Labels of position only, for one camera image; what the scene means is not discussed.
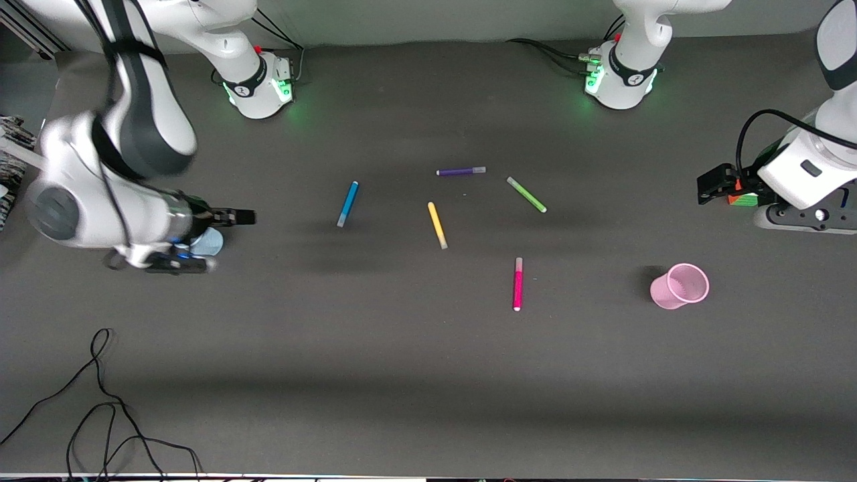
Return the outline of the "yellow marker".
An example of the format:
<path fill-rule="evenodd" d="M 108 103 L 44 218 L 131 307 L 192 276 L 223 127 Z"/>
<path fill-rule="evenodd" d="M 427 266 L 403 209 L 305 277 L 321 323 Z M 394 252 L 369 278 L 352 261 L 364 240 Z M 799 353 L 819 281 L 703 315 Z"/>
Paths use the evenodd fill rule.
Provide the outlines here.
<path fill-rule="evenodd" d="M 439 245 L 441 250 L 446 250 L 448 248 L 448 243 L 446 239 L 446 233 L 442 228 L 440 214 L 437 210 L 437 206 L 434 202 L 428 202 L 426 204 L 426 208 L 428 208 L 429 215 L 431 216 L 431 220 L 433 223 L 433 228 L 435 230 L 435 235 L 437 235 L 437 239 L 439 241 Z"/>

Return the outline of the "pink plastic cup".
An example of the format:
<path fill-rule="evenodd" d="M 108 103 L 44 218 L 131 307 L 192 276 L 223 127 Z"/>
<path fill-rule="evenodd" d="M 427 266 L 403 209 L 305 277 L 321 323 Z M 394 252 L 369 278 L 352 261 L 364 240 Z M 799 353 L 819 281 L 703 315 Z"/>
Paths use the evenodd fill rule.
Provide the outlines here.
<path fill-rule="evenodd" d="M 709 290 L 709 278 L 701 268 L 680 263 L 655 278 L 649 293 L 653 302 L 662 309 L 679 309 L 685 305 L 698 304 L 708 296 Z"/>

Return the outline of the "blue marker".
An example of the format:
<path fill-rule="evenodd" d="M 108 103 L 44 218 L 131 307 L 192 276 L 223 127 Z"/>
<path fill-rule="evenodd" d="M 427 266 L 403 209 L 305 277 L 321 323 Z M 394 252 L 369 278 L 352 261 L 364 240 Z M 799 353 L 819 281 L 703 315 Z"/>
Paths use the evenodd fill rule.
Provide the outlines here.
<path fill-rule="evenodd" d="M 341 211 L 339 213 L 339 217 L 337 218 L 336 226 L 338 228 L 343 228 L 345 226 L 346 220 L 348 219 L 348 216 L 351 213 L 354 202 L 356 200 L 356 195 L 358 194 L 359 188 L 360 183 L 358 181 L 352 181 L 351 186 L 349 186 L 348 192 L 346 194 L 345 201 L 343 202 Z"/>

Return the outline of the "mottled grey white object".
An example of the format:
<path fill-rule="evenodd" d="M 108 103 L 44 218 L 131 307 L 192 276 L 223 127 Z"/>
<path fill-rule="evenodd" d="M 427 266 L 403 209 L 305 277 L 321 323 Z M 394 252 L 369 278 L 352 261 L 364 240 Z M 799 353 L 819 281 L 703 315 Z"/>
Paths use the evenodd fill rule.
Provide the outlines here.
<path fill-rule="evenodd" d="M 23 124 L 24 119 L 18 116 L 0 116 L 0 137 L 33 151 L 36 137 L 25 129 Z M 15 205 L 25 171 L 27 171 L 27 164 L 24 161 L 0 150 L 0 232 L 4 230 Z"/>

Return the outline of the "aluminium profile rail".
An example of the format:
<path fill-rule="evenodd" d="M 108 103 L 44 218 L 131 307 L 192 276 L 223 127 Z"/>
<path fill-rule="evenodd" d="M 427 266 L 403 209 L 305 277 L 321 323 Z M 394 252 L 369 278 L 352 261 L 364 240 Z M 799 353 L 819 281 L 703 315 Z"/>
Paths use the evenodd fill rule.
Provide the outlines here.
<path fill-rule="evenodd" d="M 58 52 L 71 50 L 25 6 L 23 0 L 0 0 L 0 24 L 5 25 L 42 59 L 54 60 Z"/>

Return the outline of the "green marker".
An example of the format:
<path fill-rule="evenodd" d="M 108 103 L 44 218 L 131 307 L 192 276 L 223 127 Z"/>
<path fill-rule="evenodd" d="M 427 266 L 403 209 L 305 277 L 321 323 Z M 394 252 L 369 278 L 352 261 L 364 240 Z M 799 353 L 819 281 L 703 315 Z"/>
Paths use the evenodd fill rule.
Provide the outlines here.
<path fill-rule="evenodd" d="M 523 198 L 526 198 L 526 200 L 530 204 L 532 204 L 533 207 L 536 208 L 536 210 L 538 210 L 540 213 L 547 213 L 548 208 L 542 202 L 540 202 L 538 198 L 536 198 L 536 196 L 534 196 L 532 192 L 530 192 L 530 190 L 527 190 L 526 187 L 524 187 L 521 183 L 518 183 L 518 181 L 515 180 L 513 177 L 510 176 L 506 178 L 506 183 L 512 186 L 512 188 L 514 188 L 518 192 L 518 194 L 522 195 Z"/>

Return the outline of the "light blue plastic cup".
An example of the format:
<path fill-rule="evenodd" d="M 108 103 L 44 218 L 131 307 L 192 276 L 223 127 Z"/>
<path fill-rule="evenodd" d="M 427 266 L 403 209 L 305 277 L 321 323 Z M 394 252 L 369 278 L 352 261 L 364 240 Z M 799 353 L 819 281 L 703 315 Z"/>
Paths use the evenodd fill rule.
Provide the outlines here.
<path fill-rule="evenodd" d="M 217 256 L 223 247 L 223 234 L 215 228 L 206 228 L 202 235 L 190 242 L 189 252 L 193 256 Z"/>

